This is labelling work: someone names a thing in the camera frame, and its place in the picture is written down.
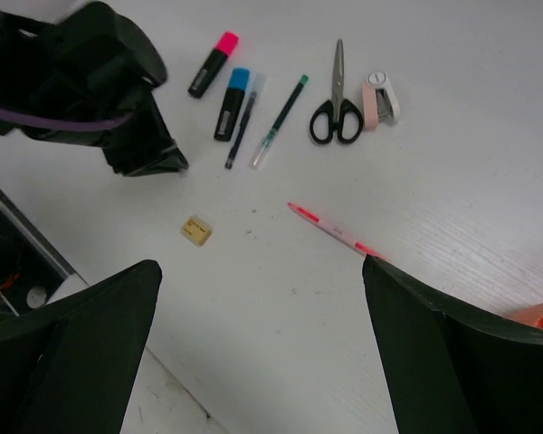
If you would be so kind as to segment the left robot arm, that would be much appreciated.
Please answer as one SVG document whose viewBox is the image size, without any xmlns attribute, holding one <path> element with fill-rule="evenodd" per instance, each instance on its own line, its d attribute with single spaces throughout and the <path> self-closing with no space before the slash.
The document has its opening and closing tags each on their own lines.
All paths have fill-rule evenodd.
<svg viewBox="0 0 543 434">
<path fill-rule="evenodd" d="M 150 39 L 103 2 L 56 24 L 0 10 L 0 137 L 97 147 L 126 177 L 185 171 L 153 95 L 166 82 Z"/>
</svg>

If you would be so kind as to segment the green capped pen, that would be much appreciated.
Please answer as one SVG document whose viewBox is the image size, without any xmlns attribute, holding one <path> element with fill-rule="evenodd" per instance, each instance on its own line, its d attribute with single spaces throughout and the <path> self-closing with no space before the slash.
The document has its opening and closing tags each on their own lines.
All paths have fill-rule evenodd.
<svg viewBox="0 0 543 434">
<path fill-rule="evenodd" d="M 281 129 L 281 126 L 283 125 L 284 121 L 290 114 L 291 109 L 293 108 L 294 104 L 296 103 L 297 99 L 299 98 L 300 94 L 302 93 L 308 81 L 309 81 L 308 75 L 303 74 L 300 77 L 298 84 L 295 86 L 290 96 L 288 97 L 287 101 L 283 105 L 279 115 L 273 121 L 270 130 L 263 137 L 262 142 L 257 147 L 256 152 L 254 153 L 252 160 L 250 162 L 250 168 L 252 170 L 257 170 L 262 165 L 267 153 L 269 152 L 272 146 L 273 141 L 275 140 L 275 138 L 277 137 Z"/>
</svg>

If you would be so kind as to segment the pink pen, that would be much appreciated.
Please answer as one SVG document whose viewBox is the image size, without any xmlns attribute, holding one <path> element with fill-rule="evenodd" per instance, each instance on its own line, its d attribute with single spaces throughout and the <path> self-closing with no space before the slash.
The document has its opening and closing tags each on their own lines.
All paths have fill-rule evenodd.
<svg viewBox="0 0 543 434">
<path fill-rule="evenodd" d="M 287 202 L 287 206 L 298 216 L 301 217 L 301 219 L 309 222 L 319 230 L 327 233 L 332 238 L 338 240 L 340 243 L 346 245 L 348 248 L 352 249 L 353 251 L 365 255 L 365 256 L 373 256 L 382 259 L 383 256 L 378 253 L 376 250 L 371 249 L 367 246 L 366 243 L 364 243 L 359 237 L 356 237 L 355 235 L 343 230 L 342 228 L 338 227 L 337 224 L 330 222 L 324 217 L 318 216 L 316 213 L 292 202 Z"/>
</svg>

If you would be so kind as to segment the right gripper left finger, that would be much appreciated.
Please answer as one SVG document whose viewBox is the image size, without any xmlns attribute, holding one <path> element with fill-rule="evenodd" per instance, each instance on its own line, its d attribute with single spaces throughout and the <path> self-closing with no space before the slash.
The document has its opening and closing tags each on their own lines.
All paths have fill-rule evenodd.
<svg viewBox="0 0 543 434">
<path fill-rule="evenodd" d="M 0 323 L 0 433 L 118 433 L 157 305 L 146 259 Z"/>
</svg>

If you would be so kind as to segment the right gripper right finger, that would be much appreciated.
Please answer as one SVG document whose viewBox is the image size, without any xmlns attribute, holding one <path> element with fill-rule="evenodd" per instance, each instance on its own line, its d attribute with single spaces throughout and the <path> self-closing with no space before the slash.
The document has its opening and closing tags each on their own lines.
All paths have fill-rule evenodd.
<svg viewBox="0 0 543 434">
<path fill-rule="evenodd" d="M 363 280 L 401 433 L 543 433 L 543 329 L 366 257 Z"/>
</svg>

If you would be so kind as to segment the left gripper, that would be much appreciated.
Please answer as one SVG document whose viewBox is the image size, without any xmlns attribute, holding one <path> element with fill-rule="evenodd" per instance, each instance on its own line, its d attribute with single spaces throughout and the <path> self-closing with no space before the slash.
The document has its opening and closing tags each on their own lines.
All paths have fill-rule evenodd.
<svg viewBox="0 0 543 434">
<path fill-rule="evenodd" d="M 106 115 L 126 117 L 100 138 L 107 163 L 118 175 L 179 173 L 189 167 L 159 111 L 155 89 L 152 85 L 112 85 L 100 93 Z"/>
</svg>

